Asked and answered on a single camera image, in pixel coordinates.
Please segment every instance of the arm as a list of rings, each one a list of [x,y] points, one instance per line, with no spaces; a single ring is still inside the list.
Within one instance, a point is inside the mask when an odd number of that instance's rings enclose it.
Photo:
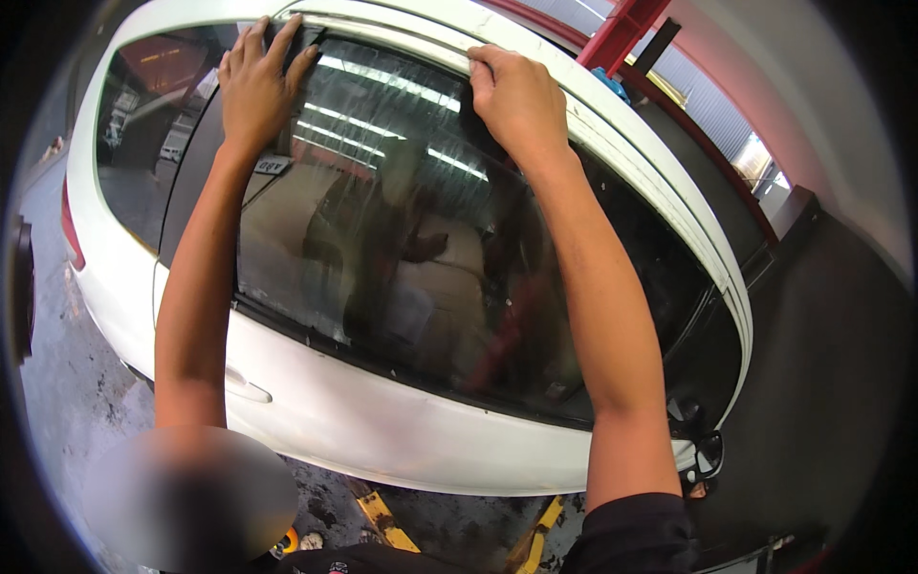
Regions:
[[[631,260],[567,143],[565,96],[538,62],[491,45],[468,55],[475,111],[529,180],[565,281],[596,415],[587,512],[633,494],[681,495],[654,322]]]
[[[316,48],[281,73],[302,17],[290,18],[266,55],[268,17],[243,30],[218,69],[223,128],[210,176],[175,252],[156,330],[156,426],[226,426],[224,369],[242,198],[259,154],[290,119]]]

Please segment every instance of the window film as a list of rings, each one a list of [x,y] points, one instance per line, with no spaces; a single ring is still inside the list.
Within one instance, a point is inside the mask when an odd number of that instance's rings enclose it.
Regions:
[[[95,160],[108,207],[154,251],[185,146],[217,88],[235,25],[176,30],[116,52],[96,125]]]
[[[241,300],[399,380],[591,419],[542,213],[468,82],[348,41],[321,51],[246,191]],[[579,153],[665,351],[710,280],[624,180]]]

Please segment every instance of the door handle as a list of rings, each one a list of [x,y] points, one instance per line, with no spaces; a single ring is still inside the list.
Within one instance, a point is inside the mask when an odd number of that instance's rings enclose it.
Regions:
[[[271,394],[268,393],[268,391],[250,383],[236,369],[227,367],[225,380],[227,392],[237,397],[261,402],[263,404],[267,404],[272,400]]]

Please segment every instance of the black shirt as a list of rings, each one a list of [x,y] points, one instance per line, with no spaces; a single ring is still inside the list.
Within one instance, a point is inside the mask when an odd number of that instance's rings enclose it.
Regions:
[[[607,502],[587,515],[561,574],[690,572],[696,558],[685,502],[648,493]],[[460,574],[436,558],[378,544],[294,552],[275,574]]]

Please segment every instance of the license plate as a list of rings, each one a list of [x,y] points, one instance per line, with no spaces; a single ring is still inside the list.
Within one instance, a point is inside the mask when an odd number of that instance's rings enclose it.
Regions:
[[[263,155],[255,164],[256,174],[278,175],[290,164],[291,158],[284,155]]]

